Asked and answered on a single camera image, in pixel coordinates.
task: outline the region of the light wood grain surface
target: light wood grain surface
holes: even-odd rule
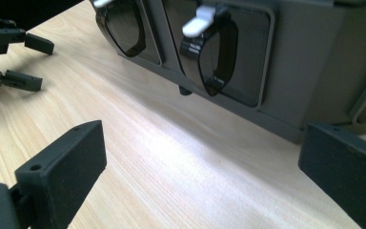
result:
[[[38,93],[0,88],[0,182],[101,119],[108,166],[70,228],[358,228],[298,169],[298,145],[119,57],[88,1],[30,32],[55,51],[0,56],[2,72],[44,78]]]

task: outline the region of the black plastic arm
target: black plastic arm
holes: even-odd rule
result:
[[[5,86],[29,92],[40,91],[41,84],[43,83],[42,78],[9,70],[7,70],[5,76],[1,78],[1,81]]]
[[[101,121],[72,128],[0,184],[0,228],[67,228],[106,164]]]

